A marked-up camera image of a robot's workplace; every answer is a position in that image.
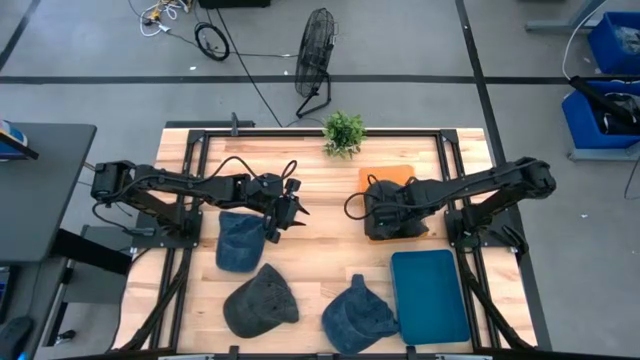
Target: orange pad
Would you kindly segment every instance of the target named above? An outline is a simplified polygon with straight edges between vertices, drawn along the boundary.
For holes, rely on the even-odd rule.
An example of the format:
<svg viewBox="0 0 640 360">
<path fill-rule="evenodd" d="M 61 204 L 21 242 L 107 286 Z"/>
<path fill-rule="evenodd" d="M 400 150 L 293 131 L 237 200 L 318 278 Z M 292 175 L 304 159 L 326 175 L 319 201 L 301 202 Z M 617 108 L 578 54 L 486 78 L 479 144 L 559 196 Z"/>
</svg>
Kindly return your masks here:
<svg viewBox="0 0 640 360">
<path fill-rule="evenodd" d="M 398 165 L 398 166 L 381 166 L 370 167 L 360 169 L 360 189 L 364 192 L 369 188 L 369 182 L 367 176 L 373 175 L 378 181 L 388 180 L 393 181 L 398 185 L 404 185 L 410 177 L 416 176 L 416 171 L 411 165 Z"/>
</svg>

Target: wooden tabletop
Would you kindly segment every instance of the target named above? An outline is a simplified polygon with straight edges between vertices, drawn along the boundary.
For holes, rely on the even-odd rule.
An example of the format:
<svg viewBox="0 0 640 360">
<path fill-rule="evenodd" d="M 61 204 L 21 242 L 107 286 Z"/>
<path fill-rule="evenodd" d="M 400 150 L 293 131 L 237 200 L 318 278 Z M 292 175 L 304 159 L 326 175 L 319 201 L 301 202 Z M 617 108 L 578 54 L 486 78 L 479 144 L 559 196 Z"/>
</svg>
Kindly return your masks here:
<svg viewBox="0 0 640 360">
<path fill-rule="evenodd" d="M 181 171 L 188 131 L 164 130 L 156 167 Z M 458 129 L 458 136 L 467 173 L 492 166 L 482 129 Z M 426 219 L 429 232 L 420 239 L 376 244 L 372 244 L 364 235 L 362 221 L 350 220 L 343 212 L 345 199 L 358 191 L 358 169 L 361 167 L 409 164 L 415 168 L 416 176 L 420 179 L 441 179 L 434 140 L 421 137 L 369 137 L 362 145 L 362 153 L 354 156 L 353 160 L 327 157 L 322 152 L 323 144 L 321 137 L 212 139 L 206 174 L 213 172 L 222 160 L 231 155 L 242 157 L 257 174 L 280 173 L 290 160 L 298 161 L 298 168 L 292 177 L 302 181 L 298 195 L 311 215 L 299 213 L 297 220 L 305 222 L 307 226 L 282 232 L 279 244 L 267 242 L 258 269 L 268 262 L 283 275 L 296 298 L 300 321 L 282 324 L 253 339 L 241 339 L 231 333 L 222 315 L 222 304 L 255 272 L 236 274 L 216 267 L 219 210 L 203 206 L 202 240 L 193 253 L 179 352 L 226 353 L 231 345 L 240 346 L 243 353 L 335 352 L 322 331 L 320 317 L 331 300 L 349 287 L 353 274 L 363 274 L 367 286 L 395 311 L 389 271 L 391 255 L 398 251 L 450 248 L 442 216 L 444 210 Z M 449 147 L 447 158 L 450 169 L 455 171 Z M 230 162 L 221 174 L 244 172 L 246 170 L 240 163 Z M 175 196 L 156 195 L 167 202 L 175 200 Z M 357 201 L 351 207 L 354 214 L 362 212 L 362 205 Z M 165 251 L 149 251 L 132 269 L 122 303 L 115 347 L 124 344 L 133 335 L 155 305 Z M 493 301 L 518 334 L 535 344 L 515 256 L 506 248 L 483 248 L 482 253 Z M 477 301 L 475 306 L 483 345 L 489 346 L 484 312 Z M 171 312 L 167 311 L 169 316 L 165 319 L 171 319 Z M 165 326 L 161 344 L 167 343 L 168 332 Z M 404 353 L 405 347 L 400 336 L 395 335 L 381 339 L 364 352 Z M 416 348 L 418 352 L 470 352 L 471 343 L 420 345 Z"/>
</svg>

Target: black fan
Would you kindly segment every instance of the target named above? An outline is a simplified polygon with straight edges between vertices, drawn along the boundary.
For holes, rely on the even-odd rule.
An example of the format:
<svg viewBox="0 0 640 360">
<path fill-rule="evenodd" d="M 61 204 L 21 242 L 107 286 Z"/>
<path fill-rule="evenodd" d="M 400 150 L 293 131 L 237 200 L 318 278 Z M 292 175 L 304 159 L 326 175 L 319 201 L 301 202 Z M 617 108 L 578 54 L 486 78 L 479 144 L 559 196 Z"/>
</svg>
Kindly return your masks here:
<svg viewBox="0 0 640 360">
<path fill-rule="evenodd" d="M 327 9 L 317 9 L 311 13 L 300 42 L 298 63 L 296 64 L 296 91 L 307 99 L 302 103 L 296 115 L 302 118 L 310 112 L 323 108 L 331 102 L 331 77 L 327 72 L 335 28 L 333 15 Z M 327 80 L 327 101 L 323 104 L 302 111 L 314 96 L 324 80 Z"/>
</svg>

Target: green plant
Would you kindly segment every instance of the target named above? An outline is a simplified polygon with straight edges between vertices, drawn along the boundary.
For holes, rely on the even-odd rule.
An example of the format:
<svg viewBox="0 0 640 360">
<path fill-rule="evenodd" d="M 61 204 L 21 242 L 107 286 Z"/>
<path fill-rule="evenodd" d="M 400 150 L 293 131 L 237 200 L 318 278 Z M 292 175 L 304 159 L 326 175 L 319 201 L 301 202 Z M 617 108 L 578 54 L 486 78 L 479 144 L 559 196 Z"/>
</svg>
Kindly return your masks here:
<svg viewBox="0 0 640 360">
<path fill-rule="evenodd" d="M 327 119 L 322 130 L 327 144 L 324 152 L 329 156 L 353 158 L 353 154 L 360 152 L 360 144 L 366 139 L 366 129 L 362 125 L 360 115 L 349 116 L 344 111 L 338 111 Z"/>
</svg>

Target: baseball cap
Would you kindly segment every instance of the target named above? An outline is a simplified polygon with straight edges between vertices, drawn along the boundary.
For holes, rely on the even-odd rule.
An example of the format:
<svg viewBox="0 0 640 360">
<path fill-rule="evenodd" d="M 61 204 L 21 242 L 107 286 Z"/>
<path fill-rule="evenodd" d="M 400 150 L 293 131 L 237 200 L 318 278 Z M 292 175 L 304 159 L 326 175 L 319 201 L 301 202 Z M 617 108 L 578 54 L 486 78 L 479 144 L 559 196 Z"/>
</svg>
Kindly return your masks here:
<svg viewBox="0 0 640 360">
<path fill-rule="evenodd" d="M 383 337 L 398 332 L 398 323 L 387 303 L 367 289 L 364 277 L 355 274 L 351 287 L 338 295 L 322 313 L 322 327 L 331 344 L 352 355 Z"/>
<path fill-rule="evenodd" d="M 269 264 L 227 298 L 223 313 L 229 329 L 241 338 L 256 337 L 283 322 L 299 320 L 291 289 Z"/>
<path fill-rule="evenodd" d="M 216 265 L 232 272 L 251 272 L 262 256 L 264 228 L 262 218 L 251 214 L 222 211 Z"/>
</svg>

